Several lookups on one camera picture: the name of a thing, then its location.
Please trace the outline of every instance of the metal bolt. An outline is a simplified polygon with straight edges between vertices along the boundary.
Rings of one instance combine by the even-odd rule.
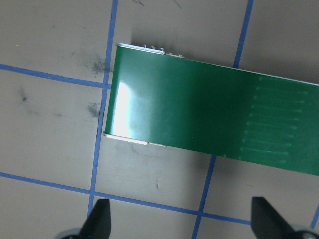
[[[303,239],[316,239],[316,237],[310,233],[304,233]]]

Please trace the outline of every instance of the concrete floor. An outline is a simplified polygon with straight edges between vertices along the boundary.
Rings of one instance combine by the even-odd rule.
[[[0,238],[76,233],[98,198],[111,199],[111,239],[252,239],[260,195],[319,231],[318,176],[101,136],[117,43],[318,84],[318,12],[316,0],[3,0]]]

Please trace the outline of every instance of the metal edge connector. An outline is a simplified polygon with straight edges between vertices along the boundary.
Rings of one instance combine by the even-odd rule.
[[[141,140],[137,140],[137,139],[115,136],[115,135],[111,135],[111,134],[106,134],[105,132],[103,133],[103,135],[106,136],[107,138],[118,139],[118,140],[121,140],[121,141],[130,142],[130,143],[138,143],[138,144],[142,144],[142,145],[147,145],[147,142],[141,141]]]
[[[162,145],[162,144],[159,144],[159,143],[151,143],[151,142],[149,142],[149,144],[160,146],[160,147],[166,147],[166,145]]]
[[[155,53],[155,54],[159,54],[159,55],[165,55],[165,52],[164,52],[163,48],[160,48],[159,50],[156,50],[154,46],[151,46],[150,48],[147,48],[146,45],[133,46],[133,45],[125,44],[125,43],[119,43],[118,46],[129,48],[129,49],[134,49],[134,50],[138,50],[138,51],[145,51],[145,52]]]
[[[175,55],[175,54],[173,54],[173,53],[171,53],[171,52],[166,53],[165,55],[166,55],[166,56],[178,57],[178,58],[185,58],[185,57],[184,57],[183,55],[181,55],[181,54]]]

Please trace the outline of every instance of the grid line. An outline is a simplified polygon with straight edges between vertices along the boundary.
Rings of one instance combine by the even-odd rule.
[[[317,209],[315,211],[314,218],[311,222],[310,228],[315,229],[316,224],[318,222],[318,219],[319,219],[319,204],[318,204]]]
[[[243,26],[242,26],[241,32],[240,32],[240,37],[239,37],[239,41],[238,41],[238,46],[237,46],[237,51],[236,51],[236,55],[235,55],[233,68],[239,67],[239,62],[240,62],[241,54],[243,52],[243,48],[244,48],[244,44],[245,44],[246,33],[247,33],[247,29],[248,29],[251,11],[253,8],[253,3],[254,3],[254,0],[247,1],[244,22],[243,22]]]
[[[77,79],[77,78],[70,78],[70,77],[65,77],[65,76],[60,76],[60,75],[54,75],[54,74],[49,74],[49,73],[40,72],[40,71],[33,71],[33,70],[25,69],[25,68],[9,66],[9,65],[5,65],[5,64],[0,64],[0,69],[6,70],[6,71],[17,72],[17,73],[29,75],[29,76],[36,76],[36,77],[40,77],[40,78],[45,78],[48,80],[61,81],[61,82],[66,82],[66,83],[82,85],[82,86],[91,86],[91,87],[97,87],[97,88],[103,88],[106,86],[108,89],[111,88],[110,84],[105,84],[105,83],[95,82],[95,81],[81,80],[81,79]]]
[[[109,24],[108,40],[106,45],[105,66],[104,66],[106,71],[104,71],[104,75],[103,75],[104,85],[108,85],[108,82],[109,82],[109,69],[111,66],[111,54],[112,54],[117,8],[118,8],[118,0],[113,0],[112,8],[111,8],[111,19]],[[91,186],[90,186],[91,193],[90,193],[89,204],[88,204],[88,216],[93,209],[94,192],[95,192],[95,184],[96,184],[97,170],[98,170],[98,164],[99,164],[101,135],[102,135],[102,127],[103,127],[104,110],[106,107],[106,100],[107,100],[107,88],[104,87],[102,89],[99,121],[98,121],[98,128],[97,128],[96,139],[95,139],[94,158],[93,158]]]
[[[212,219],[216,219],[219,221],[227,221],[227,222],[240,223],[240,224],[246,224],[246,225],[249,225],[249,223],[250,223],[249,221],[242,220],[242,219],[224,217],[224,216],[209,214],[209,213],[203,213],[203,212],[196,211],[196,210],[179,208],[179,207],[174,207],[174,206],[169,206],[169,205],[159,204],[159,203],[152,203],[152,202],[148,202],[148,201],[127,198],[127,197],[117,196],[117,195],[108,194],[108,193],[95,192],[95,191],[92,192],[91,190],[88,190],[88,189],[77,188],[77,187],[72,187],[72,186],[68,186],[68,185],[64,185],[64,184],[52,183],[52,182],[48,182],[48,181],[42,181],[42,180],[38,180],[38,179],[17,176],[17,175],[13,175],[13,174],[9,174],[9,173],[0,172],[0,177],[9,178],[9,179],[27,182],[27,183],[32,183],[32,184],[37,184],[37,185],[43,185],[43,186],[47,186],[47,187],[51,187],[51,188],[57,188],[57,189],[87,194],[87,195],[93,194],[93,196],[97,196],[97,197],[108,198],[108,199],[113,199],[113,200],[117,200],[117,201],[133,203],[133,204],[138,204],[138,205],[143,205],[143,206],[153,207],[153,208],[158,208],[158,209],[164,209],[164,210],[168,210],[168,211],[174,211],[174,212],[185,213],[185,214],[196,215],[196,216],[201,215],[203,217],[212,218]]]
[[[210,162],[209,162],[209,166],[208,166],[208,170],[207,170],[207,175],[206,175],[206,179],[205,179],[204,189],[203,189],[203,193],[202,193],[200,204],[199,204],[199,208],[198,208],[199,214],[196,217],[196,221],[195,221],[195,225],[194,225],[194,229],[193,229],[193,234],[192,234],[192,237],[191,237],[192,239],[196,239],[197,238],[197,234],[198,234],[198,230],[199,230],[199,225],[200,225],[202,213],[204,211],[205,202],[206,202],[206,198],[207,198],[207,194],[208,194],[208,190],[209,190],[209,185],[210,185],[210,182],[211,182],[211,177],[213,175],[215,161],[216,161],[216,156],[212,155],[210,157]]]
[[[241,29],[240,38],[238,41],[238,46],[237,46],[237,51],[236,51],[236,55],[235,55],[233,68],[239,67],[239,63],[240,63],[240,59],[241,59],[241,55],[242,55],[242,51],[243,51],[243,47],[244,47],[244,43],[245,43],[245,38],[246,38],[247,30],[248,30],[250,15],[251,15],[252,7],[253,7],[253,2],[254,2],[253,0],[247,1],[247,7],[246,7],[246,11],[245,11],[245,16],[244,16],[243,26]],[[108,78],[109,78],[109,70],[110,70],[110,65],[111,65],[111,54],[112,54],[113,37],[114,37],[114,29],[115,29],[116,14],[117,14],[117,5],[118,5],[118,0],[113,0],[112,9],[111,9],[110,27],[109,27],[109,32],[108,32],[106,58],[105,58],[106,71],[104,72],[102,83],[88,81],[88,80],[82,80],[82,79],[77,79],[77,78],[69,78],[69,77],[64,77],[64,76],[60,76],[60,75],[49,74],[49,73],[45,73],[45,72],[29,70],[29,69],[24,69],[24,68],[20,68],[20,67],[14,67],[14,66],[6,65],[6,64],[0,64],[0,70],[7,70],[7,71],[20,73],[20,74],[25,74],[25,75],[30,75],[30,76],[35,76],[35,77],[45,78],[45,79],[49,79],[49,80],[65,82],[65,83],[102,88],[101,107],[100,107],[100,115],[99,115],[98,129],[97,129],[96,142],[95,142],[90,190],[72,187],[72,186],[67,186],[67,185],[63,185],[63,184],[52,183],[52,182],[48,182],[48,181],[27,178],[27,177],[23,177],[23,176],[12,175],[12,174],[3,173],[3,172],[0,172],[0,177],[87,194],[87,195],[89,195],[88,213],[93,208],[94,196],[99,196],[99,197],[104,197],[104,198],[110,198],[113,200],[144,205],[144,206],[148,206],[148,207],[154,207],[154,208],[159,208],[159,209],[164,209],[164,210],[169,210],[169,211],[175,211],[175,212],[180,212],[180,213],[196,215],[197,217],[196,217],[196,222],[194,225],[192,239],[195,239],[197,237],[201,217],[211,218],[211,219],[215,219],[215,220],[219,220],[219,221],[227,221],[227,222],[233,222],[233,223],[238,223],[238,224],[250,225],[250,221],[247,221],[247,220],[225,217],[225,216],[220,216],[220,215],[209,214],[209,213],[203,212],[205,200],[207,197],[207,192],[209,189],[209,183],[207,183],[207,182],[208,182],[209,177],[211,179],[212,172],[213,172],[213,166],[211,167],[211,162],[215,160],[215,159],[212,160],[213,156],[211,158],[210,166],[208,168],[206,181],[205,181],[204,189],[203,189],[203,195],[202,195],[202,199],[201,199],[198,211],[179,208],[179,207],[173,207],[173,206],[169,206],[169,205],[157,204],[157,203],[152,203],[152,202],[147,202],[147,201],[137,200],[137,199],[132,199],[132,198],[126,198],[126,197],[121,197],[121,196],[116,196],[116,195],[112,195],[112,194],[106,194],[106,193],[95,191],[95,183],[96,183],[96,176],[97,176],[98,159],[99,159],[99,151],[100,151],[100,143],[101,143],[102,126],[103,126],[103,116],[104,116],[104,110],[105,110],[105,106],[106,106],[107,90],[111,88],[111,84],[108,83]],[[315,228],[316,224],[318,223],[318,220],[319,220],[319,205],[315,211],[313,220],[311,222],[310,227],[312,229]]]

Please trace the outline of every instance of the blue tape line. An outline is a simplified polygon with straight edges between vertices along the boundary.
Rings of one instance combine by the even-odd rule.
[[[117,9],[118,9],[118,0],[113,0],[112,9],[111,9],[111,19],[110,19],[110,25],[109,25],[108,42],[106,45],[106,56],[105,56],[105,69],[107,70],[107,72],[110,72],[110,67],[111,67],[111,55],[112,55],[112,46],[113,46],[113,37],[114,37]],[[104,74],[103,82],[108,83],[108,81],[109,81],[109,74]]]
[[[78,192],[78,193],[84,193],[84,194],[90,193],[90,190],[87,190],[87,189],[76,188],[76,187],[71,187],[71,186],[67,186],[67,185],[63,185],[63,184],[51,183],[51,182],[47,182],[47,181],[41,181],[41,180],[37,180],[37,179],[33,179],[33,178],[17,176],[17,175],[8,174],[8,173],[0,172],[0,176],[4,177],[4,178],[10,178],[10,179],[22,181],[22,182],[34,183],[34,184],[39,184],[39,185],[48,186],[48,187],[52,187],[52,188],[64,189],[64,190]]]
[[[105,110],[105,106],[106,106],[106,98],[107,98],[107,88],[103,88],[102,89],[102,99],[101,99],[101,106],[100,106],[100,113],[99,113],[98,128],[97,128],[96,139],[95,139],[94,158],[93,158],[91,186],[90,186],[91,193],[90,193],[89,204],[88,204],[88,216],[93,209],[94,191],[95,191],[96,177],[97,177],[97,171],[98,171],[102,127],[103,127],[103,116],[104,116],[104,110]]]
[[[251,11],[253,8],[253,3],[254,3],[254,0],[248,0],[248,2],[247,2],[244,22],[243,22],[243,26],[241,28],[240,37],[239,37],[238,46],[237,46],[237,51],[236,51],[236,56],[235,56],[234,65],[233,65],[234,68],[239,67],[239,62],[240,62],[241,54],[243,52],[243,48],[244,48],[244,44],[245,44],[245,38],[246,38],[246,33],[247,33],[247,29],[248,29]]]
[[[243,219],[238,219],[238,218],[224,217],[224,216],[219,216],[219,215],[210,214],[210,213],[203,213],[202,216],[206,217],[206,218],[213,218],[213,219],[216,219],[216,220],[219,220],[219,221],[250,225],[250,221],[243,220]]]
[[[210,185],[211,177],[213,175],[215,161],[216,161],[216,155],[212,155],[210,157],[210,162],[209,162],[209,166],[208,166],[208,170],[207,170],[204,189],[203,189],[203,193],[201,195],[201,200],[200,200],[199,209],[198,209],[199,214],[197,215],[197,218],[196,218],[196,222],[195,222],[195,226],[194,226],[194,230],[193,230],[193,235],[191,237],[192,239],[197,238],[202,212],[204,211],[205,202],[206,202],[206,198],[207,198],[207,194],[208,194],[208,190],[209,190],[209,185]]]
[[[193,235],[191,236],[191,239],[196,239],[197,238],[200,221],[201,221],[201,215],[197,215],[196,221],[195,221],[195,225],[194,225]]]
[[[317,206],[317,209],[316,209],[314,218],[313,218],[313,220],[312,220],[312,222],[311,222],[310,228],[315,229],[316,224],[317,224],[317,222],[318,222],[318,219],[319,219],[319,204],[318,204],[318,206]]]
[[[104,76],[103,76],[103,83],[107,84],[107,87],[103,88],[103,90],[102,90],[102,99],[101,99],[101,107],[100,107],[100,114],[99,114],[99,121],[98,121],[98,129],[97,129],[96,139],[95,139],[94,158],[93,158],[91,186],[90,186],[91,193],[90,193],[89,204],[88,204],[88,216],[93,209],[95,184],[96,184],[96,177],[97,177],[97,170],[98,170],[98,163],[99,163],[99,154],[100,154],[100,145],[101,145],[103,116],[104,116],[104,110],[105,110],[106,99],[107,99],[107,89],[111,88],[111,85],[108,84],[108,81],[109,81],[109,72],[110,72],[110,66],[111,66],[111,54],[112,54],[112,45],[113,45],[113,36],[114,36],[114,30],[115,30],[117,7],[118,7],[118,0],[113,0],[112,9],[111,9],[111,19],[110,19],[110,25],[109,25],[109,33],[108,33],[108,42],[107,42],[107,46],[106,46],[106,55],[105,55],[105,69],[106,69],[106,71],[104,72]]]
[[[195,211],[195,210],[173,207],[173,206],[168,206],[168,205],[159,204],[159,203],[152,203],[152,202],[147,202],[147,201],[133,199],[133,198],[126,198],[126,197],[116,196],[116,195],[107,194],[107,193],[95,192],[95,196],[114,199],[117,201],[139,204],[139,205],[153,207],[153,208],[165,209],[165,210],[179,212],[179,213],[186,213],[186,214],[192,214],[192,215],[198,214],[198,211]]]
[[[220,221],[228,221],[228,222],[233,222],[233,223],[250,225],[250,222],[246,221],[246,220],[224,217],[224,216],[219,216],[219,215],[214,215],[214,214],[209,214],[209,213],[202,213],[202,212],[198,212],[195,210],[173,207],[173,206],[168,206],[168,205],[159,204],[159,203],[151,203],[151,202],[147,202],[147,201],[137,200],[137,199],[133,199],[133,198],[126,198],[126,197],[116,196],[116,195],[107,194],[107,193],[100,193],[100,192],[93,192],[92,193],[91,190],[87,190],[87,189],[71,187],[71,186],[58,184],[58,183],[51,183],[51,182],[47,182],[47,181],[41,181],[41,180],[37,180],[37,179],[17,176],[17,175],[3,173],[3,172],[0,172],[0,177],[9,178],[9,179],[18,180],[18,181],[27,182],[27,183],[43,185],[43,186],[52,187],[52,188],[68,190],[68,191],[77,192],[77,193],[90,194],[90,195],[93,194],[93,196],[98,196],[98,197],[102,197],[102,198],[109,198],[109,199],[113,199],[113,200],[117,200],[117,201],[134,203],[134,204],[139,204],[139,205],[153,207],[153,208],[159,208],[159,209],[164,209],[164,210],[169,210],[169,211],[174,211],[174,212],[179,212],[179,213],[186,213],[186,214],[191,214],[191,215],[203,216],[203,217],[207,217],[207,218],[213,218],[213,219],[220,220]]]
[[[36,77],[41,77],[49,80],[55,80],[55,81],[61,81],[61,82],[67,82],[67,83],[72,83],[72,84],[77,84],[77,85],[83,85],[83,86],[92,86],[92,87],[98,87],[98,88],[103,88],[105,85],[100,82],[94,82],[94,81],[86,81],[86,80],[80,80],[76,78],[69,78],[69,77],[64,77],[64,76],[59,76],[59,75],[53,75],[53,74],[48,74],[40,71],[33,71],[33,70],[28,70],[20,67],[14,67],[14,66],[9,66],[5,64],[0,64],[0,69],[6,70],[6,71],[13,71],[25,75],[30,75],[30,76],[36,76]]]
[[[213,176],[213,170],[214,170],[215,162],[216,162],[216,155],[212,155],[211,158],[210,158],[209,166],[208,166],[208,171],[207,171],[207,176],[206,176],[206,180],[205,180],[205,184],[204,184],[203,194],[201,196],[201,200],[200,200],[200,204],[199,204],[199,209],[198,210],[200,212],[204,211],[205,202],[206,202],[206,198],[207,198],[207,194],[208,194],[208,190],[209,190],[211,177]]]

